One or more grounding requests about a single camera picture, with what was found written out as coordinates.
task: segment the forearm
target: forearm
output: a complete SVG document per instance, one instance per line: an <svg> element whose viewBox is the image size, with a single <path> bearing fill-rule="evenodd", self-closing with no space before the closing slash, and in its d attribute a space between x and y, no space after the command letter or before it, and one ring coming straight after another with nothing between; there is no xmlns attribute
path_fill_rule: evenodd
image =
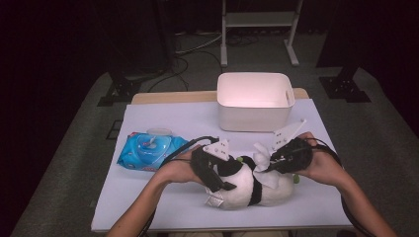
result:
<svg viewBox="0 0 419 237"><path fill-rule="evenodd" d="M112 236L138 236L155 210L167 182L153 176L129 209L108 232Z"/></svg>
<svg viewBox="0 0 419 237"><path fill-rule="evenodd" d="M367 230L379 237L396 236L352 178L349 178L344 185L337 188L351 213Z"/></svg>

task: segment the white triangular bracket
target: white triangular bracket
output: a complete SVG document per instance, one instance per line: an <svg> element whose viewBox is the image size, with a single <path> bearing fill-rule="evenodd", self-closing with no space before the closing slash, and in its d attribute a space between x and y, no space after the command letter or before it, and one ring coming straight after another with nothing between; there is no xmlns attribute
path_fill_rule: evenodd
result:
<svg viewBox="0 0 419 237"><path fill-rule="evenodd" d="M274 132L274 144L272 148L274 150L278 150L281 147L287 145L293 138L295 138L296 133L306 122L306 119L302 119L298 122L291 123L288 126L276 130Z"/></svg>
<svg viewBox="0 0 419 237"><path fill-rule="evenodd" d="M204 151L211 154L221 160L228 161L228 141L226 139L207 145L204 147Z"/></svg>

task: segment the blue wet wipes package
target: blue wet wipes package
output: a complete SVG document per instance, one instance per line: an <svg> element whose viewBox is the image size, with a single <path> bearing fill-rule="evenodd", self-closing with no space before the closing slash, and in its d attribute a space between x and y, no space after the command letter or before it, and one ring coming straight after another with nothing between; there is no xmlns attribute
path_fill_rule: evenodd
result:
<svg viewBox="0 0 419 237"><path fill-rule="evenodd" d="M130 170L155 172L168 155L187 142L180 136L134 132L128 136L118 164Z"/></svg>

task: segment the white tabletop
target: white tabletop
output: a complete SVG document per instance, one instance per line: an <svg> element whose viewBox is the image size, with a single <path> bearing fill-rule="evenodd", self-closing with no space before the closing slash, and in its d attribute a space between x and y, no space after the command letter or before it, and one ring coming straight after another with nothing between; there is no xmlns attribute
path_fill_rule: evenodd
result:
<svg viewBox="0 0 419 237"><path fill-rule="evenodd" d="M317 109L310 99L296 100L288 123L306 119L298 132L311 131L315 137L333 144ZM114 157L103 186L92 231L108 231L136 199L151 172L133 171L117 164L126 138L134 131L164 127L185 139L218 136L229 140L230 155L237 157L256 152L253 144L271 147L273 133L228 132L217 124L217 102L128 105ZM150 230L198 231L233 229L295 229L308 227L352 226L342 209L340 194L333 187L301 177L290 199L278 206L249 206L222 210L205 205L205 188L194 183L171 184L157 206Z"/></svg>

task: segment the white metal stand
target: white metal stand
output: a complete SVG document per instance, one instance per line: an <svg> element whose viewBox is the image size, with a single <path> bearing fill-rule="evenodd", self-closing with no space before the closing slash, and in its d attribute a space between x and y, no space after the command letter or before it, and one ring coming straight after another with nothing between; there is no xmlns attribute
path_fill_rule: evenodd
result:
<svg viewBox="0 0 419 237"><path fill-rule="evenodd" d="M295 36L303 0L297 0L298 2L294 12L261 13L227 13L225 1L222 0L221 66L227 66L226 29L238 27L291 27L290 36L284 40L284 44L292 65L299 65L295 52L293 51L293 37Z"/></svg>

